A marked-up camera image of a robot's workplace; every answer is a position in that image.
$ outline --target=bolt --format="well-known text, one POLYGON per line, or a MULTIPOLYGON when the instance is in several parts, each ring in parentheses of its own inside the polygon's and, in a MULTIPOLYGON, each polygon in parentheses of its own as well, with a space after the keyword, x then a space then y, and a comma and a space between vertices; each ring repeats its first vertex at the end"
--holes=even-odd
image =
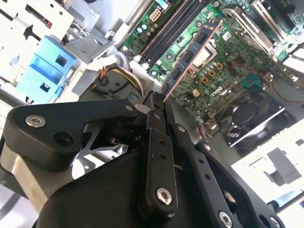
POLYGON ((277 228, 281 228, 280 224, 274 217, 270 217, 270 219, 277 228))
POLYGON ((154 116, 157 118, 157 119, 161 119, 161 117, 159 116, 159 115, 157 115, 157 114, 154 114, 154 116))
POLYGON ((232 228, 232 221, 231 218, 223 211, 220 211, 219 214, 219 219, 222 221, 222 223, 227 227, 227 228, 232 228))
POLYGON ((133 111, 131 106, 126 105, 125 108, 128 109, 129 111, 133 111))
POLYGON ((179 130, 180 130, 181 132, 185 132, 185 128, 183 128, 182 126, 179 126, 179 130))
POLYGON ((172 203, 172 195, 165 188, 157 189, 156 196, 159 199, 159 201, 165 205, 170 205, 172 203))
POLYGON ((28 126, 40 128, 46 125, 46 120, 39 115, 29 115, 27 118, 25 118, 25 122, 28 126))
POLYGON ((218 1, 215 1, 215 2, 213 3, 213 6, 214 6, 214 7, 219 7, 219 2, 218 2, 218 1))
POLYGON ((207 144, 204 144, 204 148, 206 149, 206 151, 211 151, 211 148, 207 144))

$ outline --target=ram slot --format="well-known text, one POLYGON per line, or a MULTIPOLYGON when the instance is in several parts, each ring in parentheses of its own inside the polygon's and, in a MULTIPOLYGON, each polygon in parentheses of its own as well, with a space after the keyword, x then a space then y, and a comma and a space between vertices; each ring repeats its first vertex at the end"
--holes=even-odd
POLYGON ((186 0, 141 52, 143 61, 156 63, 206 5, 206 1, 186 0))
POLYGON ((164 101, 167 100, 176 85, 186 75, 195 58, 205 48, 219 27, 220 22, 216 20, 210 19, 204 23, 202 30, 193 38, 187 51, 185 51, 185 53, 180 57, 179 61, 176 63, 175 67, 164 82, 163 87, 161 88, 162 98, 164 101))

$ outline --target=chip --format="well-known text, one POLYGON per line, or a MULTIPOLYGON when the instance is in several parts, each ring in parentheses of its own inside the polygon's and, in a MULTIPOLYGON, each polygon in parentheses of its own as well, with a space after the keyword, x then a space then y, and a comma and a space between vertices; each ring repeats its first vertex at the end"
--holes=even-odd
POLYGON ((206 78, 206 77, 203 77, 202 79, 201 79, 201 81, 203 82, 203 83, 207 83, 208 82, 208 79, 206 78))
POLYGON ((215 72, 214 72, 213 70, 211 70, 211 71, 209 72, 209 75, 210 75, 211 77, 213 77, 213 76, 215 75, 215 72))
POLYGON ((223 68, 223 65, 221 65, 220 63, 217 63, 217 69, 221 70, 223 68))

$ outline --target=yellow wire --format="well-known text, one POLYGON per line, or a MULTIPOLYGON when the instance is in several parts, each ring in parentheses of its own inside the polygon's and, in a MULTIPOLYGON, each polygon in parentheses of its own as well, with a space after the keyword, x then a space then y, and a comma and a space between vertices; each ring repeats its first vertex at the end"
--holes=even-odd
POLYGON ((122 76, 124 76, 125 77, 125 79, 127 79, 132 85, 133 85, 133 87, 135 87, 136 89, 137 89, 137 91, 139 91, 139 93, 141 94, 141 90, 140 90, 140 88, 128 77, 128 76, 126 76, 123 72, 121 72, 120 70, 118 70, 118 69, 111 69, 110 71, 114 71, 114 72, 117 72, 117 73, 119 73, 120 75, 122 75, 122 76))

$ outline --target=red wire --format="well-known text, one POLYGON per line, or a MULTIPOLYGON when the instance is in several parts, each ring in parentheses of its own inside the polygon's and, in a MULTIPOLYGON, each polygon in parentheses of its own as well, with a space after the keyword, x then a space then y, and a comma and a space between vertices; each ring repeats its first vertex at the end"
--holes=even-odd
POLYGON ((272 84, 267 78, 265 75, 263 75, 262 73, 259 73, 257 70, 254 70, 254 69, 250 69, 248 68, 246 65, 239 65, 239 64, 236 64, 237 66, 239 67, 243 67, 245 69, 247 69, 248 71, 253 71, 255 72, 256 74, 259 74, 261 75, 266 81, 267 83, 273 88, 274 92, 278 95, 279 98, 281 98, 282 100, 286 101, 286 102, 289 102, 289 103, 298 103, 300 105, 303 105, 302 103, 304 103, 303 100, 299 100, 299 101, 296 101, 296 100, 290 100, 290 99, 286 99, 284 98, 278 91, 277 89, 275 88, 274 84, 272 84))

